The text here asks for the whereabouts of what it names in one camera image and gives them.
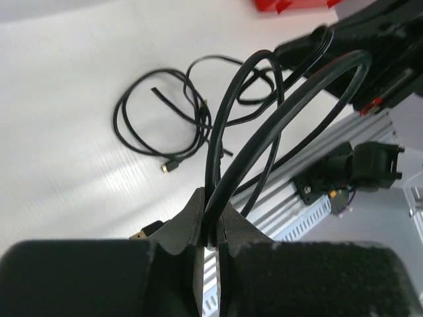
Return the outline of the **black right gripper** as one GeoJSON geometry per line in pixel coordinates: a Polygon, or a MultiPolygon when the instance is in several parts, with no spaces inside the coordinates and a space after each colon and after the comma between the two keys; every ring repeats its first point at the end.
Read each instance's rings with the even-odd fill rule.
{"type": "Polygon", "coordinates": [[[366,50],[372,65],[352,99],[361,114],[394,108],[415,93],[422,96],[422,2],[374,1],[331,26],[280,44],[274,50],[282,69],[308,70],[334,38],[341,50],[366,50]]]}

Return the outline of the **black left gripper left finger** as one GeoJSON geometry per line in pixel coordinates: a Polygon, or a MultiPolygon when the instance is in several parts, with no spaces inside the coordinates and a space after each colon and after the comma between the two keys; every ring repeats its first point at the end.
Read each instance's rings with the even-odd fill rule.
{"type": "Polygon", "coordinates": [[[147,238],[26,240],[1,258],[2,316],[200,316],[205,195],[147,238]]]}

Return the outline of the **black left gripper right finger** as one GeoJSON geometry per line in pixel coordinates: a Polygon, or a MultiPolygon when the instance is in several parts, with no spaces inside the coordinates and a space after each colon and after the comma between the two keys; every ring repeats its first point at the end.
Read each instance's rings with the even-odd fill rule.
{"type": "Polygon", "coordinates": [[[217,223],[221,316],[415,316],[400,258],[372,242],[276,242],[232,206],[217,223]]]}

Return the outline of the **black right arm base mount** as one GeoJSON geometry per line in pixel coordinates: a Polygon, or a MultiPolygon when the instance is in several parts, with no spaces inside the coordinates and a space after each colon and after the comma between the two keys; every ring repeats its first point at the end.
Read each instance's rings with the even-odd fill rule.
{"type": "Polygon", "coordinates": [[[348,189],[351,154],[351,144],[343,142],[292,178],[298,195],[306,205],[312,205],[322,195],[348,189]]]}

